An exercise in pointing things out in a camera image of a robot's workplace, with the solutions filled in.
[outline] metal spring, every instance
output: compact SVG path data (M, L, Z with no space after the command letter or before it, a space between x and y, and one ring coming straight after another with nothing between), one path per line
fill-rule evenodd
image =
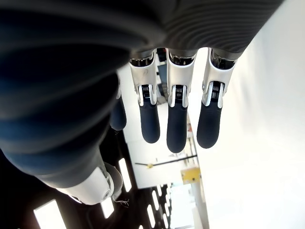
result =
M219 87L218 87L218 86L213 85L213 91L219 91Z
M143 92L149 91L149 87L148 87L148 86L145 86L145 87L142 86L142 91L143 91Z

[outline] robotic hand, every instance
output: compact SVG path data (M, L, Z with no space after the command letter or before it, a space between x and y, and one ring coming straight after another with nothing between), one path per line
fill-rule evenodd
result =
M103 162L99 144L109 124L126 125L116 70L129 62L142 135L155 143L158 47L167 48L174 153L185 146L196 53L209 47L197 141L212 147L236 60L281 2L0 1L1 150L24 173L85 204L111 197L122 178Z

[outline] fluorescent light panel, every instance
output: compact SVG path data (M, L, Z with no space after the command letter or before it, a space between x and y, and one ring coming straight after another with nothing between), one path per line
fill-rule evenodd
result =
M170 203L170 199L168 198L168 195L165 196L165 199L166 199L167 205L170 207L171 203Z
M164 204L166 216L170 216L170 211L168 209L167 203Z
M166 192L167 192L168 197L171 198L171 191L170 191L169 187L166 189Z
M111 198L108 197L107 199L105 199L101 203L101 206L102 206L104 217L105 217L105 219L107 219L114 211L114 207L113 207Z
M164 224L165 224L165 228L168 229L168 222L167 222L167 217L165 214L163 214L163 221L164 221Z
M67 229L59 212L56 200L51 200L35 209L34 214L41 229Z
M152 191L152 199L153 199L155 209L159 210L159 202L158 202L158 198L157 198L157 194L156 194L155 190Z
M132 188L132 184L129 179L128 170L127 170L127 166L126 166L126 162L125 162L124 158L119 160L119 165L120 165L120 170L121 170L123 181L124 181L125 190L126 190L126 192L129 192L129 190Z
M162 196L162 190L160 185L157 185L157 190L158 190L158 195L161 197Z
M152 206L150 204L147 207L147 212L148 212L149 221L151 222L151 226L152 226L152 228L154 228L154 225L156 224L156 222L154 221L153 210L152 210Z

